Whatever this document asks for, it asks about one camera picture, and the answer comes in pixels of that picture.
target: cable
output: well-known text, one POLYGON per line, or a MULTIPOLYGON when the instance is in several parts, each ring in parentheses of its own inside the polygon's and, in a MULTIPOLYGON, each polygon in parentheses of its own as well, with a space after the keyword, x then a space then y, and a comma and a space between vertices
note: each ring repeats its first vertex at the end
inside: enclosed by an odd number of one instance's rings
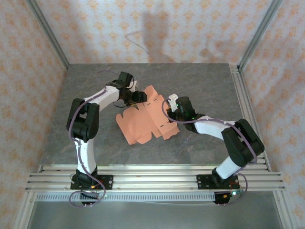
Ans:
MULTIPOLYGON (((256 156, 254 150, 252 149, 252 147, 251 147, 250 143, 248 142, 248 140, 247 140, 247 139, 245 138, 245 136, 239 131, 239 129, 236 128, 236 126, 234 126, 234 125, 232 125, 232 124, 230 124, 230 123, 228 123, 228 122, 225 122, 225 121, 222 121, 222 120, 219 120, 219 119, 215 119, 215 118, 197 119, 197 120, 184 121, 184 122, 174 120, 174 119, 170 118, 170 117, 167 115, 167 113, 165 112, 165 110, 164 110, 164 104, 166 103, 166 101, 167 101, 168 99, 169 99, 169 98, 165 99, 165 100, 162 102, 162 105, 161 105, 162 112, 163 112, 163 114, 165 115, 166 118, 168 118, 168 119, 171 120, 172 122, 181 123, 181 124, 196 123, 196 122, 204 121, 204 122, 216 122, 216 123, 221 123, 221 124, 227 125, 227 126, 229 126, 229 127, 232 127, 232 128, 239 134, 239 136, 244 140, 244 142, 246 143, 246 145, 247 145, 248 148, 250 149, 250 152, 251 152, 251 154, 252 154, 253 157, 254 157, 254 162, 253 162, 253 164, 257 164, 257 156, 256 156)), ((239 171, 243 170, 244 167, 238 169, 238 170, 234 173, 234 174, 237 174, 237 175, 240 174, 241 176, 243 176, 243 178, 244 178, 244 180, 245 180, 246 185, 245 185, 244 194, 241 195, 241 197, 240 197, 239 199, 237 199, 236 201, 234 201, 234 202, 232 202, 232 203, 218 204, 218 206, 220 206, 220 205, 221 205, 221 206, 231 205, 231 204, 234 204, 234 203, 236 203, 236 202, 238 202, 238 201, 240 201, 241 199, 244 198, 244 196, 246 195, 247 190, 248 190, 248 181, 247 181, 245 175, 243 175, 242 173, 239 173, 239 171)))
POLYGON ((148 54, 148 51, 144 47, 142 47, 141 45, 137 44, 136 42, 133 42, 131 39, 128 38, 129 35, 133 35, 133 34, 138 33, 138 32, 142 32, 142 31, 136 31, 136 32, 128 33, 128 34, 125 35, 125 38, 129 42, 131 42, 131 43, 135 44, 136 46, 138 46, 139 48, 143 49, 148 54))
POLYGON ((236 126, 226 122, 226 121, 222 121, 222 120, 219 120, 219 119, 215 119, 215 118, 209 118, 209 119, 197 119, 197 120, 191 120, 191 121, 178 121, 178 120, 174 120, 172 118, 170 118, 165 110, 164 110, 164 104, 165 102, 168 100, 169 98, 165 99, 163 102, 162 102, 162 106, 161 106, 161 109, 162 109, 162 112, 163 114, 165 115, 165 117, 168 118, 168 120, 171 120, 172 122, 175 122, 175 123, 181 123, 181 124, 188 124, 188 123, 196 123, 196 122, 216 122, 216 123, 221 123, 221 124, 224 124, 224 125, 227 125, 229 127, 232 127, 238 134, 239 136, 243 139, 243 141, 246 143, 247 147, 249 148, 251 154, 253 155, 254 157, 254 163, 253 164, 257 164, 257 156, 254 152, 254 150, 252 149, 250 143, 248 142, 248 140, 245 138, 245 136, 242 134, 242 132, 239 131, 238 128, 236 128, 236 126))
POLYGON ((70 174, 70 179, 72 180, 72 177, 75 175, 75 173, 70 174))
MULTIPOLYGON (((113 73, 113 74, 119 76, 117 73, 115 73, 115 72, 113 72, 113 71, 110 71, 110 70, 108 70, 108 69, 98 71, 98 72, 96 73, 96 76, 98 76, 98 74, 100 74, 100 73, 102 73, 102 72, 109 72, 109 73, 113 73)), ((82 103, 82 104, 76 109, 76 111, 75 111, 75 113, 74 113, 74 115, 73 115, 73 117, 72 117, 72 120, 71 120, 71 123, 70 123, 70 126, 69 126, 69 130, 68 130, 68 137, 69 137, 69 139, 70 139, 71 141, 76 142, 76 143, 78 144, 77 156, 78 156, 78 159, 79 159, 79 161, 80 161, 80 164, 81 164, 82 169, 85 171, 85 173, 86 173, 91 179, 95 180, 95 181, 103 188, 103 190, 104 190, 102 196, 101 196, 96 202, 94 202, 93 204, 92 204, 92 203, 90 204, 91 207, 92 207, 93 205, 99 203, 99 202, 104 198, 104 196, 105 196, 105 194, 106 194, 106 188, 105 188, 104 184, 103 184, 101 181, 99 181, 99 180, 96 179, 95 177, 91 176, 91 174, 88 172, 88 170, 87 170, 86 167, 84 166, 84 163, 83 163, 83 161, 82 161, 82 159, 81 159, 81 142, 80 142, 79 140, 77 140, 77 139, 75 139, 75 138, 72 137, 72 127, 73 127, 73 124, 74 124, 74 122, 75 122, 76 116, 77 116, 77 114, 79 113, 79 111, 80 111, 87 103, 89 103, 90 101, 92 101, 92 100, 94 100, 94 99, 96 99, 96 98, 102 96, 102 95, 105 94, 106 92, 107 92, 107 89, 104 88, 104 90, 103 90, 101 93, 97 94, 96 96, 93 96, 92 98, 90 98, 90 99, 88 99, 87 101, 85 101, 84 103, 82 103)), ((76 205, 73 205, 73 204, 72 204, 71 198, 72 198, 72 196, 73 196, 74 194, 76 194, 76 193, 85 194, 85 193, 88 193, 88 192, 84 192, 84 191, 82 191, 82 190, 81 190, 81 191, 72 192, 71 195, 69 196, 69 203, 70 203, 70 205, 71 205, 72 207, 74 207, 74 208, 85 208, 86 205, 76 206, 76 205)))

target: metal corner post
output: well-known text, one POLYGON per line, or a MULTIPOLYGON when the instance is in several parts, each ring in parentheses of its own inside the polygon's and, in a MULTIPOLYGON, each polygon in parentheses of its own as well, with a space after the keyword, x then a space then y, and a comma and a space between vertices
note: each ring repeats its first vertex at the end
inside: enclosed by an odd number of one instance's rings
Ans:
POLYGON ((247 62, 249 61, 251 55, 254 53, 259 41, 261 40, 264 32, 266 31, 268 25, 270 24, 272 18, 275 16, 278 8, 280 7, 283 0, 273 0, 262 20, 260 23, 257 31, 255 32, 254 37, 252 38, 246 52, 244 53, 239 65, 238 69, 242 71, 246 66, 247 62))
POLYGON ((37 18, 39 24, 41 25, 41 28, 47 35, 50 43, 52 44, 54 50, 56 51, 60 61, 62 62, 63 66, 68 70, 69 68, 69 61, 61 49, 54 33, 52 32, 47 20, 45 19, 40 7, 38 6, 36 0, 26 0, 27 4, 29 5, 30 9, 33 11, 33 14, 37 18))
MULTIPOLYGON (((238 101, 240 103, 243 117, 250 122, 256 133, 261 137, 259 128, 256 123, 252 104, 248 96, 249 92, 244 83, 243 71, 241 71, 241 69, 238 69, 236 65, 230 65, 230 70, 236 88, 238 101)), ((263 159, 265 161, 268 171, 274 173, 271 169, 270 162, 266 152, 263 153, 263 159)), ((295 216, 289 204, 289 197, 286 193, 285 188, 283 188, 283 190, 273 191, 273 195, 283 227, 285 229, 297 228, 295 216)))

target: patterned wallpaper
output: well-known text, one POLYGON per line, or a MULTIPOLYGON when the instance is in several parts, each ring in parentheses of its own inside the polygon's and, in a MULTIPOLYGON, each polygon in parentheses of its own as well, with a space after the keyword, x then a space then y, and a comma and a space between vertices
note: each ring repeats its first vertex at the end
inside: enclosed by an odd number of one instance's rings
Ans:
POLYGON ((284 0, 244 71, 272 168, 305 228, 305 5, 284 0))
POLYGON ((11 229, 66 71, 25 0, 1 0, 0 11, 0 228, 11 229))
POLYGON ((238 64, 271 0, 37 0, 70 63, 238 64))

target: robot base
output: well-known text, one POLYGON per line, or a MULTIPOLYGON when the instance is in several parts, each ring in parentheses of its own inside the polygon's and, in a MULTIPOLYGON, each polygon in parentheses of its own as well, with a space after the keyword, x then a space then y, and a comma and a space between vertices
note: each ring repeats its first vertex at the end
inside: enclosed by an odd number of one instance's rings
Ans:
MULTIPOLYGON (((97 168, 91 173, 91 176, 103 183, 106 190, 111 190, 113 185, 113 175, 98 175, 97 168)), ((71 181, 71 190, 99 190, 103 189, 95 180, 87 174, 76 170, 71 181)))
POLYGON ((218 184, 213 181, 212 174, 197 175, 198 189, 239 189, 237 175, 231 175, 226 180, 222 180, 218 184))

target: enclosure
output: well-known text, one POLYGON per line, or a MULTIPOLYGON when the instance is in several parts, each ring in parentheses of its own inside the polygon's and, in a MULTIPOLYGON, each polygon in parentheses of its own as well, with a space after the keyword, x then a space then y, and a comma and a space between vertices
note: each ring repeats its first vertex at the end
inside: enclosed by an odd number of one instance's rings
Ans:
POLYGON ((302 3, 3 0, 0 9, 4 228, 305 227, 302 3), (74 98, 117 78, 102 70, 130 73, 164 98, 188 96, 198 113, 248 120, 265 151, 243 171, 244 199, 217 207, 215 190, 198 190, 196 175, 228 156, 221 139, 178 125, 168 140, 130 145, 116 122, 126 108, 111 104, 94 157, 113 189, 92 209, 70 207, 67 118, 74 98))

